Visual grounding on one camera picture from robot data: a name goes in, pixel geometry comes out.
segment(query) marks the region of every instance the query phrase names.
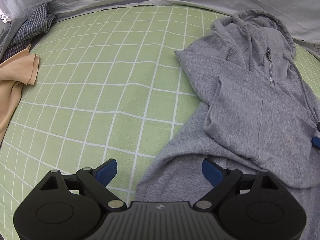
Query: hoodie zipper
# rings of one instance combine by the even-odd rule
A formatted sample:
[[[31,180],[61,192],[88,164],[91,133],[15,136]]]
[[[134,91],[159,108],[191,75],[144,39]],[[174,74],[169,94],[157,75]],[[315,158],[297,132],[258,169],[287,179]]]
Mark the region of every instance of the hoodie zipper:
[[[271,61],[271,50],[269,46],[267,46],[267,59],[269,61],[269,78],[270,78],[270,84],[275,85],[273,82],[273,74],[272,74],[272,61]]]

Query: checkered fabric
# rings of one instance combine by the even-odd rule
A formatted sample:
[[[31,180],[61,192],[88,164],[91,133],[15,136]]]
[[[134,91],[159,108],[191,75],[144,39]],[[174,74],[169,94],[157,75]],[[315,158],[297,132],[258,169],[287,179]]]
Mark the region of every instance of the checkered fabric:
[[[5,51],[0,63],[25,49],[37,35],[47,33],[52,22],[56,18],[57,17],[54,14],[50,14],[49,2],[40,5],[33,12],[31,18],[18,30],[17,34],[9,44],[9,47]]]

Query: gray hoodie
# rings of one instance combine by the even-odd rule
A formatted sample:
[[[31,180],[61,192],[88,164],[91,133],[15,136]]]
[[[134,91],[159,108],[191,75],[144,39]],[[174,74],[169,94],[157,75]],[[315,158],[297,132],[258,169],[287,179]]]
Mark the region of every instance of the gray hoodie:
[[[136,200],[194,203],[212,188],[201,171],[208,156],[223,168],[271,171],[306,210],[301,239],[318,239],[320,156],[311,139],[320,103],[294,65],[284,24],[244,10],[175,53],[203,103],[149,167]]]

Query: beige cloth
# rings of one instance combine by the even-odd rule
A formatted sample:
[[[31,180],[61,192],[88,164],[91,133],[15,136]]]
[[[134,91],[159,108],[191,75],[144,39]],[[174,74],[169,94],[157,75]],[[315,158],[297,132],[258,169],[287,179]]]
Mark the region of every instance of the beige cloth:
[[[36,81],[39,58],[30,55],[30,46],[0,64],[0,144],[20,102],[23,84]]]

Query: bed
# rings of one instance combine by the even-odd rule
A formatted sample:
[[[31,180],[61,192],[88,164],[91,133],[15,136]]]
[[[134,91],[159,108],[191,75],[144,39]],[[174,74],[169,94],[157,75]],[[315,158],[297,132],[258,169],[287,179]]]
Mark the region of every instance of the bed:
[[[223,14],[188,6],[113,8],[60,21],[32,49],[25,86],[0,149],[0,233],[19,240],[12,216],[52,169],[73,174],[116,159],[108,189],[129,203],[159,150],[197,108],[174,51]],[[295,63],[320,97],[320,62],[297,45]]]

